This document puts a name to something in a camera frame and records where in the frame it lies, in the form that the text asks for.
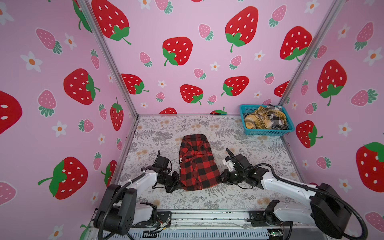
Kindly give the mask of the red black plaid shirt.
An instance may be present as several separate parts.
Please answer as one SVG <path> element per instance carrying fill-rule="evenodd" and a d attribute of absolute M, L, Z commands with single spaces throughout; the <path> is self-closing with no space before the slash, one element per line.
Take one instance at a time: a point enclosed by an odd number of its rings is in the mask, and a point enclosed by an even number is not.
<path fill-rule="evenodd" d="M 180 185 L 186 191 L 199 191 L 221 183 L 221 173 L 205 135 L 183 137 L 179 151 Z"/>

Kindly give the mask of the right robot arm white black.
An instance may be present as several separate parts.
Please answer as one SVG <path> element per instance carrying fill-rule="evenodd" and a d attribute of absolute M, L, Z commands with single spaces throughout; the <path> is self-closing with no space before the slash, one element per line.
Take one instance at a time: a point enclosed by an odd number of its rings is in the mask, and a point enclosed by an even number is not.
<path fill-rule="evenodd" d="M 345 204 L 336 200 L 338 194 L 327 185 L 306 185 L 279 177 L 268 164 L 252 166 L 243 155 L 225 157 L 226 169 L 221 174 L 222 183 L 273 191 L 297 201 L 285 204 L 271 201 L 266 207 L 262 221 L 270 226 L 283 222 L 296 222 L 317 227 L 334 239 L 343 238 L 351 217 Z"/>

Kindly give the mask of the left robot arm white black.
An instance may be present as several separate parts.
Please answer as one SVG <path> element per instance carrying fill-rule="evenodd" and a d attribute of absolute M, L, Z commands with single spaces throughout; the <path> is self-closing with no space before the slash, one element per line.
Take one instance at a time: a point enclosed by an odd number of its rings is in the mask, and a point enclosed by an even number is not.
<path fill-rule="evenodd" d="M 141 174 L 121 186 L 107 187 L 94 219 L 99 240 L 108 240 L 113 235 L 128 235 L 135 226 L 156 227 L 150 234 L 165 228 L 170 219 L 161 219 L 158 207 L 151 203 L 138 203 L 137 197 L 148 188 L 165 189 L 172 193 L 178 188 L 180 175 L 172 172 L 173 165 L 166 157 L 158 155 L 153 165 L 143 167 Z"/>

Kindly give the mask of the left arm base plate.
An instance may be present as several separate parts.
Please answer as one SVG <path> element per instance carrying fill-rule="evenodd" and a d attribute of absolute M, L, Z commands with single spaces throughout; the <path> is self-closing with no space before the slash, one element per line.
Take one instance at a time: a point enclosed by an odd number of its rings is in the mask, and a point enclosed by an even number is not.
<path fill-rule="evenodd" d="M 168 228 L 171 226 L 172 212 L 160 211 L 156 215 L 153 214 L 148 221 L 140 222 L 132 226 L 132 228 Z"/>

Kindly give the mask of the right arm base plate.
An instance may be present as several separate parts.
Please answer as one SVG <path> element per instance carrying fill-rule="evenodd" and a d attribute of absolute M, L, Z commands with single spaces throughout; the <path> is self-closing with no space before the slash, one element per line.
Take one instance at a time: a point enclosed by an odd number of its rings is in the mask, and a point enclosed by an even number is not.
<path fill-rule="evenodd" d="M 266 214 L 265 211 L 249 211 L 248 223 L 253 227 L 289 227 L 290 222 L 282 222 L 273 214 Z"/>

